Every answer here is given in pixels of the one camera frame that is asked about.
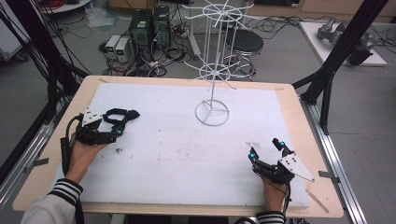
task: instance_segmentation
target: white board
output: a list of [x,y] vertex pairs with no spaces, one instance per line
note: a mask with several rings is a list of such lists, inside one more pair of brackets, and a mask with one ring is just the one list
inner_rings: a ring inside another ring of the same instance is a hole
[[[134,109],[140,117],[104,148],[84,177],[83,202],[263,205],[262,181],[251,169],[250,147],[263,161],[281,155],[274,137],[290,140],[274,91],[216,88],[215,99],[231,110],[211,127],[195,117],[208,88],[104,83],[90,105],[104,114]],[[101,131],[111,125],[101,124]],[[55,179],[62,177],[61,169]],[[290,207],[307,207],[304,183],[291,182]]]
[[[300,26],[304,31],[305,36],[308,38],[309,43],[314,48],[315,53],[318,55],[322,62],[326,61],[327,57],[329,57],[330,52],[332,51],[333,45],[327,39],[319,39],[318,38],[318,28],[322,27],[325,22],[308,22],[308,21],[300,21]],[[335,23],[332,25],[332,30],[334,31],[339,23]],[[375,50],[371,49],[372,56],[366,59],[361,66],[385,66],[387,63],[379,56]],[[348,62],[344,62],[343,65],[350,65]]]

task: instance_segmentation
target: metal rail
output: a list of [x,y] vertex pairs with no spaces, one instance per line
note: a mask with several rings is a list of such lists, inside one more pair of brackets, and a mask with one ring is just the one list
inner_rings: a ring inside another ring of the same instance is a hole
[[50,137],[55,130],[56,119],[57,118],[54,118],[49,124],[43,124],[41,126],[29,147],[26,148],[21,158],[3,182],[3,185],[0,187],[0,210],[4,207],[12,192],[23,180],[25,174],[30,173],[32,170],[34,161],[41,153],[43,147],[50,140]]
[[336,185],[343,197],[351,221],[354,224],[367,224],[366,218],[361,211],[361,206],[359,205],[358,199],[356,198],[355,193],[349,184],[347,174],[338,157],[334,144],[332,143],[332,139],[329,135],[323,132],[323,129],[320,127],[320,112],[318,111],[318,107],[316,105],[309,104],[306,104],[306,106],[311,115],[316,131],[318,132],[318,137],[323,153],[326,155],[327,163],[330,165],[333,175],[338,177],[340,180],[340,183],[337,183]]

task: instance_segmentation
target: computer tower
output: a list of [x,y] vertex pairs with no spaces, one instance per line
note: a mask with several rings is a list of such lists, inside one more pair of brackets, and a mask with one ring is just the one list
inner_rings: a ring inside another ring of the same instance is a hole
[[129,25],[134,55],[137,60],[144,55],[145,60],[152,61],[151,49],[155,50],[154,23],[150,9],[139,8],[134,12]]
[[169,49],[171,47],[169,6],[156,6],[153,20],[157,45],[163,50]]

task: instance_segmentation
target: cardboard box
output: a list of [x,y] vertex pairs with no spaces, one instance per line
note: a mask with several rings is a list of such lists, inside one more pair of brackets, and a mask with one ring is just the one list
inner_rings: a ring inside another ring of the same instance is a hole
[[158,0],[109,0],[110,7],[137,9],[148,8],[153,9],[158,4]]

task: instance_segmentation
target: black metal pole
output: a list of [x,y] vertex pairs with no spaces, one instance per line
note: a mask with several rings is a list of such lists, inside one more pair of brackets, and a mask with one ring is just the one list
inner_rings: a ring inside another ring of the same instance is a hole
[[320,94],[325,91],[320,112],[320,126],[326,134],[328,134],[327,124],[332,92],[332,80],[344,60],[353,52],[358,41],[361,40],[361,37],[365,34],[387,2],[388,0],[364,0],[359,10],[352,18],[352,21],[335,44],[329,57],[319,70],[313,75],[292,84],[294,88],[299,88],[312,82],[308,90],[301,95],[303,101],[307,101],[312,105],[316,103]]

